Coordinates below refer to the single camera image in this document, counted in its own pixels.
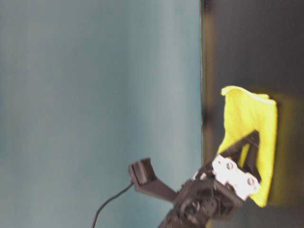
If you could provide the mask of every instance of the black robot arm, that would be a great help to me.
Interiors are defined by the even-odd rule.
[[[237,165],[249,144],[244,165]],[[131,182],[142,192],[173,204],[159,228],[204,228],[209,219],[230,218],[235,209],[260,188],[256,167],[259,133],[253,131],[200,168],[175,192],[154,173],[150,158],[129,165]]]

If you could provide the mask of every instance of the teal wall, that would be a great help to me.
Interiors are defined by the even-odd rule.
[[[201,165],[198,0],[0,0],[0,224],[90,227],[150,156],[174,189]],[[96,227],[156,227],[130,190]]]

